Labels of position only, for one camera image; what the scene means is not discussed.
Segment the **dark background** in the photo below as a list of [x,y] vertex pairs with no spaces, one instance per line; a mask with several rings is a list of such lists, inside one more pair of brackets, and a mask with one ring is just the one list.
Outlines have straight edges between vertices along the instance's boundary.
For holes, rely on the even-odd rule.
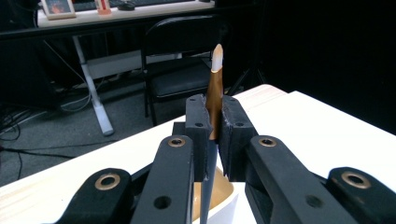
[[394,1],[270,2],[267,81],[396,134],[395,11]]

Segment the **desk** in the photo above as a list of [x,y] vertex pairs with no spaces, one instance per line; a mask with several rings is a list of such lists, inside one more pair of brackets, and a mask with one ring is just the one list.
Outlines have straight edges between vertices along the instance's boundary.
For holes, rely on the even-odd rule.
[[[327,177],[334,167],[351,166],[396,191],[396,163],[390,156],[396,136],[297,91],[286,94],[261,85],[235,98],[259,134],[282,140],[310,171]],[[173,121],[0,188],[0,222],[54,222],[91,174],[108,167],[132,174],[152,162]],[[255,223],[243,186],[235,187],[240,194],[233,223]]]
[[[70,24],[81,24],[86,22],[103,22],[120,19],[142,18],[153,15],[174,15],[175,13],[179,12],[190,12],[195,10],[209,9],[214,6],[214,2],[204,3],[195,0],[191,2],[165,4],[158,6],[137,7],[133,11],[120,11],[117,8],[111,8],[111,14],[103,16],[99,15],[97,10],[82,11],[77,12],[75,18],[53,21],[49,21],[47,19],[43,10],[39,10],[37,14],[37,24],[38,27],[52,27]],[[86,61],[83,51],[81,49],[81,45],[78,41],[78,36],[74,35],[73,41],[75,43],[79,62],[81,64],[85,80],[87,81],[88,90],[90,91],[92,97],[92,106],[99,121],[102,133],[103,135],[111,135],[114,133],[114,130],[106,113],[105,107],[101,103],[100,98],[96,92],[93,80],[95,78],[111,76],[140,68],[142,64],[140,58],[140,50]],[[148,59],[148,62],[158,62],[161,60],[166,60],[168,58],[169,57],[161,57],[160,59],[156,58],[154,60]]]

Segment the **keyboard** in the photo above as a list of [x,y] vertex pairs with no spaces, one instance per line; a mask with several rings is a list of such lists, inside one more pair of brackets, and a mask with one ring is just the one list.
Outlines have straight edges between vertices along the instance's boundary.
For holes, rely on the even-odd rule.
[[[194,0],[132,0],[136,7],[147,7],[147,6],[155,6],[155,5],[163,5],[163,4],[171,4],[171,3],[180,3],[180,2],[190,2]],[[125,3],[122,0],[109,0],[108,3],[110,7],[118,7]],[[93,0],[78,0],[78,2],[73,4],[73,7],[76,12],[79,11],[88,11],[95,10],[96,4]]]

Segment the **picture frame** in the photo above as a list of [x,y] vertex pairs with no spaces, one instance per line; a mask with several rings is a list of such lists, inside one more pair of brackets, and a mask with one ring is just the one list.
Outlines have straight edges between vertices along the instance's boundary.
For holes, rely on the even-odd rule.
[[49,21],[76,17],[71,0],[41,0],[41,3]]

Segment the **table surface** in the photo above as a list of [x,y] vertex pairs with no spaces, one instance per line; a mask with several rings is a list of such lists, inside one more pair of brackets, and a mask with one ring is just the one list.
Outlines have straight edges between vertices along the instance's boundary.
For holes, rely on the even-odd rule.
[[[375,176],[393,191],[396,137],[300,92],[261,85],[235,96],[259,134],[282,140],[310,170],[327,177],[350,166]],[[130,174],[151,163],[174,121],[99,148],[0,188],[1,223],[51,223],[63,213],[79,186],[93,173],[120,168]],[[243,184],[233,223],[254,223]]]

